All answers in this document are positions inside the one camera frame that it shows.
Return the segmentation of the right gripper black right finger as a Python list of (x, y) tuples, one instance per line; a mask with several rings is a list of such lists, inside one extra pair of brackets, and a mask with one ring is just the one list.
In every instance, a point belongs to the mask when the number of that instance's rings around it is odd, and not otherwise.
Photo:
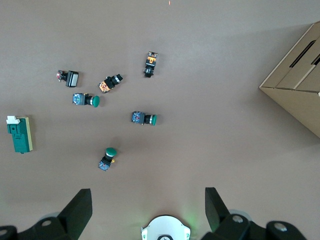
[(211, 231), (203, 240), (305, 240), (294, 225), (273, 220), (266, 227), (257, 225), (244, 215), (230, 213), (214, 187), (205, 188), (205, 214)]

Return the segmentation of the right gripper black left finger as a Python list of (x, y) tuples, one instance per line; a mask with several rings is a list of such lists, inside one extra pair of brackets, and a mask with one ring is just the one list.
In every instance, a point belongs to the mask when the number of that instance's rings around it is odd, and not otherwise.
[(13, 225), (0, 227), (2, 240), (77, 240), (93, 214), (92, 193), (81, 189), (56, 217), (46, 217), (18, 232)]

